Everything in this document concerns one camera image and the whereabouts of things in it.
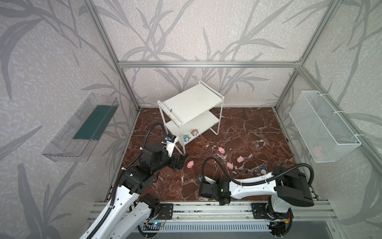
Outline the blue cat figure teal hat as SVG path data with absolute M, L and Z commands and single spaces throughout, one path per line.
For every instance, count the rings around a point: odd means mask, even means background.
M 185 143 L 188 143 L 191 139 L 189 135 L 184 135 L 183 138 Z

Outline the blue cat figure flower collar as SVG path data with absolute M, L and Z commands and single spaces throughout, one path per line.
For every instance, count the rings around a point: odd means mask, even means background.
M 192 135 L 193 135 L 193 136 L 198 136 L 198 135 L 199 135 L 199 131 L 198 131 L 197 129 L 194 129 L 194 130 L 192 131 Z

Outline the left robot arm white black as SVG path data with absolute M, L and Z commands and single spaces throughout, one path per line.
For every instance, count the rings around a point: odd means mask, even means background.
M 162 122 L 155 122 L 149 130 L 157 125 L 164 141 L 148 144 L 149 136 L 145 136 L 139 155 L 117 177 L 109 202 L 83 233 L 83 239 L 126 239 L 143 221 L 159 214 L 160 201 L 141 194 L 162 169 L 181 170 L 188 154 L 174 156 L 178 138 L 167 133 Z

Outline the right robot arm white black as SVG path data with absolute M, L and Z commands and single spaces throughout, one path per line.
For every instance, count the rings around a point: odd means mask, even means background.
M 218 164 L 227 180 L 211 179 L 205 175 L 205 167 L 211 160 Z M 201 182 L 199 196 L 218 201 L 221 206 L 230 204 L 231 199 L 268 196 L 265 217 L 271 221 L 283 219 L 285 216 L 291 217 L 291 206 L 314 206 L 309 190 L 314 180 L 314 170 L 307 163 L 289 168 L 277 166 L 273 172 L 262 176 L 235 179 L 218 159 L 209 157 L 202 164 L 198 180 Z

